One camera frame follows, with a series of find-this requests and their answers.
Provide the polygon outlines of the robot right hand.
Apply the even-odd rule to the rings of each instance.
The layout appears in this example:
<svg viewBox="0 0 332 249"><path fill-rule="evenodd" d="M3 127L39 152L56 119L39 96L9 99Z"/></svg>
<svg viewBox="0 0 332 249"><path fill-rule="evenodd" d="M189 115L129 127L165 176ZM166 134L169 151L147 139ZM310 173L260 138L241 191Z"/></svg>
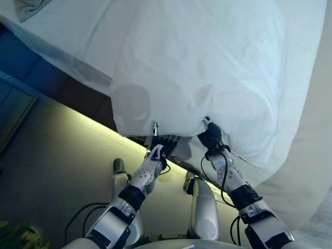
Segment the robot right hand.
<svg viewBox="0 0 332 249"><path fill-rule="evenodd" d="M218 125L216 125L208 116L203 119L206 130L197 135L199 141L204 147L207 148L208 152L217 153L227 150L230 152L230 147L222 143L222 132Z"/></svg>

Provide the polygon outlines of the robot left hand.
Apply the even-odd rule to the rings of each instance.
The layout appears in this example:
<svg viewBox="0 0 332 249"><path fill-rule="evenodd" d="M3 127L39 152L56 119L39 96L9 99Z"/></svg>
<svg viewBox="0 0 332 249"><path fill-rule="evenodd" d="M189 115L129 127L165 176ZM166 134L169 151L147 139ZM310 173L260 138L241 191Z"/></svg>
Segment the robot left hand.
<svg viewBox="0 0 332 249"><path fill-rule="evenodd" d="M148 158L160 160L171 156L178 145L180 137L176 135L160 135L159 125L156 121L151 124L150 134L147 136L145 145L149 152Z"/></svg>

